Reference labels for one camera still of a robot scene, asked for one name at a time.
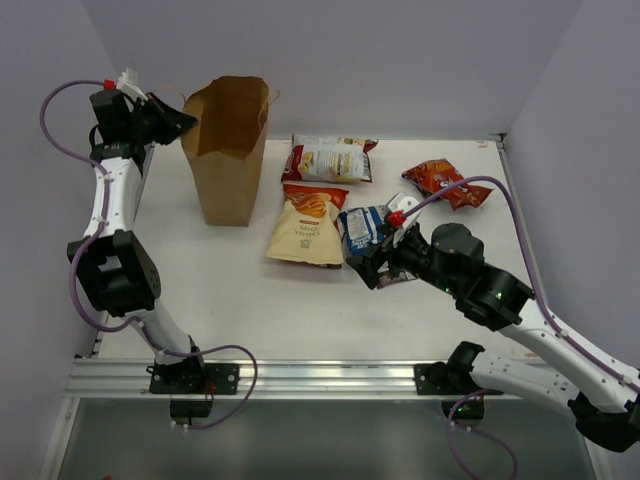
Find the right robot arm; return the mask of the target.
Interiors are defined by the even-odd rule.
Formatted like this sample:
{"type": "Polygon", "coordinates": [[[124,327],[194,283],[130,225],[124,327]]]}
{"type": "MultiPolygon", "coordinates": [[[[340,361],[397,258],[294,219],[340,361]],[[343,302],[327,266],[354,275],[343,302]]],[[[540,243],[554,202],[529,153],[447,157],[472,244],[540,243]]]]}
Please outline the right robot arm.
{"type": "Polygon", "coordinates": [[[484,244],[462,224],[438,226],[429,240],[418,227],[401,240],[388,236],[347,260],[368,288],[378,270],[406,271],[450,295],[477,325],[526,347],[547,364],[541,370],[461,343],[445,379],[451,389],[501,391],[569,410],[577,430],[593,443],[622,453],[639,440],[639,370],[607,354],[557,318],[534,291],[486,262],[484,244]]]}

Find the blue snack bag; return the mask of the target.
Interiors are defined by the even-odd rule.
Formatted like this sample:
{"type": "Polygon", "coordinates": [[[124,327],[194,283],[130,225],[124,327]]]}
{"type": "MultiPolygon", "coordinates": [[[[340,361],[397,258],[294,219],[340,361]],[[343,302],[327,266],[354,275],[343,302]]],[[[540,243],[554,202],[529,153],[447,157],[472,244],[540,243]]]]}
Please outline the blue snack bag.
{"type": "Polygon", "coordinates": [[[344,258],[359,256],[370,246],[378,245],[385,239],[380,230],[389,209],[385,205],[355,207],[338,215],[344,258]]]}

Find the cream snack packet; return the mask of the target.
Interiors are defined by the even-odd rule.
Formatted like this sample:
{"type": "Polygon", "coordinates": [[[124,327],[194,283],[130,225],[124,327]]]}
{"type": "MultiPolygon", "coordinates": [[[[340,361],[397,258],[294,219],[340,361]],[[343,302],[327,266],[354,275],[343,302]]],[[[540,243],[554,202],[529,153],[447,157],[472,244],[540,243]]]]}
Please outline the cream snack packet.
{"type": "Polygon", "coordinates": [[[265,257],[340,268],[344,253],[337,220],[349,191],[284,184],[283,194],[283,209],[265,257]]]}

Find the orange red chips bag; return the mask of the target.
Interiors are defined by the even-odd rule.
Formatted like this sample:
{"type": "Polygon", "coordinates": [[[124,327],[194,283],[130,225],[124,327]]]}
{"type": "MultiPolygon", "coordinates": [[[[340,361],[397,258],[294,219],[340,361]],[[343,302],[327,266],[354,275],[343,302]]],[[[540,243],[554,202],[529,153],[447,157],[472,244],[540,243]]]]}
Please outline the orange red chips bag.
{"type": "MultiPolygon", "coordinates": [[[[401,177],[408,180],[424,198],[463,179],[461,173],[447,159],[424,161],[405,170],[401,177]]],[[[456,211],[466,206],[481,206],[491,193],[490,188],[464,184],[448,191],[440,200],[447,201],[452,210],[456,211]]]]}

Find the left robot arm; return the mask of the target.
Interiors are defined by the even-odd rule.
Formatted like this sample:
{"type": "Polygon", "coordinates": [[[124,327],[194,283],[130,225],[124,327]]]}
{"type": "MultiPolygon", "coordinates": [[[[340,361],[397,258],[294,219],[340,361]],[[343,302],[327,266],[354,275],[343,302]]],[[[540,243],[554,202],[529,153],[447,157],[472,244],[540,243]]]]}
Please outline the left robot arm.
{"type": "Polygon", "coordinates": [[[67,246],[71,292],[84,292],[95,310],[120,322],[97,330],[132,327],[143,338],[154,354],[154,391],[197,392],[208,369],[162,304],[159,271],[133,231],[155,146],[172,143],[197,120],[135,87],[104,85],[90,102],[96,193],[83,237],[67,246]]]}

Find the brown paper bag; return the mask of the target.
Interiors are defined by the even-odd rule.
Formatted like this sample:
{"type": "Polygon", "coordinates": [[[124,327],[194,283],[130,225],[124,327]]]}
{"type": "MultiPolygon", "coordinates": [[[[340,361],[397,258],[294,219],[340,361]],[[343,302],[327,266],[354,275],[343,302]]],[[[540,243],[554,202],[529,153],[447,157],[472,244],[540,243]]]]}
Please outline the brown paper bag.
{"type": "Polygon", "coordinates": [[[182,111],[197,120],[180,137],[204,222],[246,227],[255,206],[270,105],[279,97],[257,76],[222,76],[192,93],[182,111]]]}

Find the red snack packet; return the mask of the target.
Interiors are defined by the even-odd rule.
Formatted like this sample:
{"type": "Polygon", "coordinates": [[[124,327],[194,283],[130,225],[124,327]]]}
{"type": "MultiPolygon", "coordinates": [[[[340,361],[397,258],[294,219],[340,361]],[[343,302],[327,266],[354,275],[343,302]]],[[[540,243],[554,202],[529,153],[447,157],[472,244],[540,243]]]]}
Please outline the red snack packet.
{"type": "Polygon", "coordinates": [[[281,181],[371,183],[369,152],[378,143],[368,138],[293,134],[281,181]]]}

